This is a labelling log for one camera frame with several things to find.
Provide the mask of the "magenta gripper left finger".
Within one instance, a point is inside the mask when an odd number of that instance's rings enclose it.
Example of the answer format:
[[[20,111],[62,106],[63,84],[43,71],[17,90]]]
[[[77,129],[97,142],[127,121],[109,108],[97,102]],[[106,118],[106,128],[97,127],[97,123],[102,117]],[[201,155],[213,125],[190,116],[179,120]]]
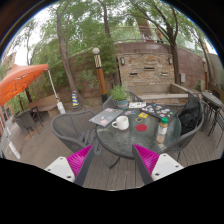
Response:
[[[82,186],[93,155],[94,147],[92,145],[87,146],[69,157],[58,157],[46,168],[46,171]]]

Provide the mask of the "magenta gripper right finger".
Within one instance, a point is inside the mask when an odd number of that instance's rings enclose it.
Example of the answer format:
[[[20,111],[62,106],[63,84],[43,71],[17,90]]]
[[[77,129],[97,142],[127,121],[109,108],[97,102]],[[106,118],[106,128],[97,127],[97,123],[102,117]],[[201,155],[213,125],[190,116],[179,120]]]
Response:
[[[132,154],[145,185],[183,169],[183,166],[168,154],[157,154],[137,144],[132,145]]]

